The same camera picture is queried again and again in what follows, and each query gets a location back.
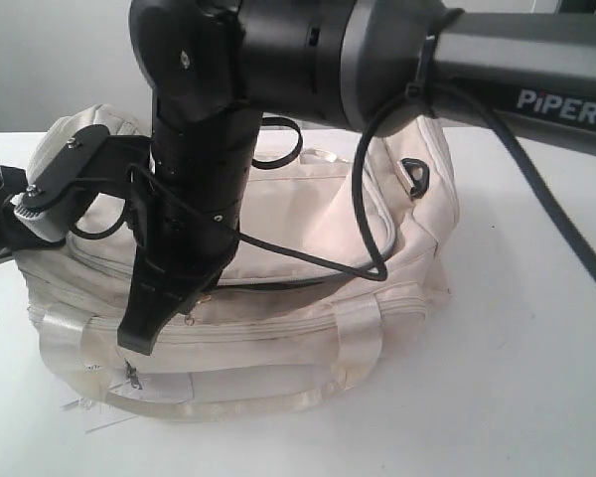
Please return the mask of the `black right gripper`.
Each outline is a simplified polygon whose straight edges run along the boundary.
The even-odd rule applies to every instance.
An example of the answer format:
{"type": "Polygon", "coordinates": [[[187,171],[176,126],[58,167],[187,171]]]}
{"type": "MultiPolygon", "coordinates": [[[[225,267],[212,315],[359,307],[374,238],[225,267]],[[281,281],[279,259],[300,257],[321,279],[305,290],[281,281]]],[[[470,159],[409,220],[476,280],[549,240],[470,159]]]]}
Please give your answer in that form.
{"type": "Polygon", "coordinates": [[[242,198],[261,127],[259,113],[191,122],[152,121],[152,176],[140,180],[147,217],[117,328],[117,345],[144,356],[163,328],[190,312],[234,258],[242,198]]]}

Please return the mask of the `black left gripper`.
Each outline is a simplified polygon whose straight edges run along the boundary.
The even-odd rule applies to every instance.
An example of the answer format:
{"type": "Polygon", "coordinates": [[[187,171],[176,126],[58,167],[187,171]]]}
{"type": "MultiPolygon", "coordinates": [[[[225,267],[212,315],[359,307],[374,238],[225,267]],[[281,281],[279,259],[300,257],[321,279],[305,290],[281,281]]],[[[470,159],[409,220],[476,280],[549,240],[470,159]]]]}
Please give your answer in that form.
{"type": "Polygon", "coordinates": [[[27,245],[26,228],[16,219],[11,200],[28,186],[23,169],[0,166],[0,264],[27,245]]]}

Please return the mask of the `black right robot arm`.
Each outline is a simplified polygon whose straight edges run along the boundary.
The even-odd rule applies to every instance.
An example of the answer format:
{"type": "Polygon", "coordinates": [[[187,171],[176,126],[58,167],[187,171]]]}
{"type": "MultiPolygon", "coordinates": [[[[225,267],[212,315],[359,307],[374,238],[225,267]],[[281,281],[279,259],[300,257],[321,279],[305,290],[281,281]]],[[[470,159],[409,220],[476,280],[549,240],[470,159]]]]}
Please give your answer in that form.
{"type": "Polygon", "coordinates": [[[596,155],[596,15],[467,13],[439,1],[135,1],[128,27],[153,116],[150,157],[128,174],[137,251],[122,348],[150,354],[232,261],[267,112],[360,134],[352,200],[371,260],[356,276],[387,276],[361,193],[369,144],[426,115],[492,129],[596,283],[596,252],[518,143],[596,155]]]}

